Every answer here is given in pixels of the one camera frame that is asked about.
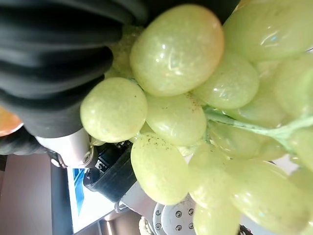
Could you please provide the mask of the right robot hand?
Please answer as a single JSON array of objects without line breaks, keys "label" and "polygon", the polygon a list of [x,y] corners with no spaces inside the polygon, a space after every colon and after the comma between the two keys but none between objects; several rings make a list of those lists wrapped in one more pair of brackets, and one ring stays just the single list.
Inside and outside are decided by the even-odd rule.
[{"label": "right robot hand", "polygon": [[109,45],[121,39],[122,27],[148,19],[143,0],[1,1],[1,106],[63,167],[93,167],[81,102],[111,67]]}]

